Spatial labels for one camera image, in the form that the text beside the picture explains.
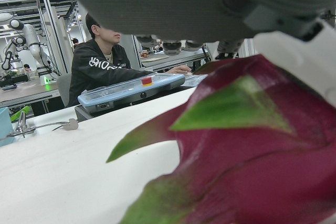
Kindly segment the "left white dexterous robot hand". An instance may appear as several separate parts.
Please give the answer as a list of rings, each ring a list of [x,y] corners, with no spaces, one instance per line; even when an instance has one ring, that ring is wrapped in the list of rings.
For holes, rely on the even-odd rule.
[[[78,0],[107,28],[167,42],[251,38],[258,52],[335,104],[335,0]]]

